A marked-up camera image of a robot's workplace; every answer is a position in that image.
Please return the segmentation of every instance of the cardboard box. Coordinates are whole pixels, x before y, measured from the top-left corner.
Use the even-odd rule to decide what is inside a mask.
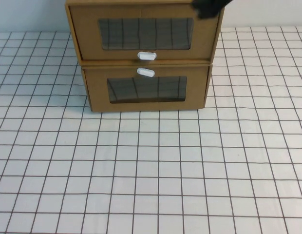
[[[147,65],[155,76],[137,74],[139,66],[83,67],[94,112],[194,110],[205,106],[212,66]]]
[[[205,106],[224,10],[198,19],[192,0],[67,0],[92,111]],[[139,52],[156,53],[145,61]],[[148,69],[151,77],[138,74]]]
[[[200,20],[191,0],[67,0],[66,10],[81,66],[100,60],[156,60],[211,64],[223,17]]]

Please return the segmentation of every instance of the white grid surface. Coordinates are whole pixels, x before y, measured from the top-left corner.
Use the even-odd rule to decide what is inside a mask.
[[[0,234],[302,234],[302,27],[214,65],[203,110],[91,113],[69,33],[0,33]]]

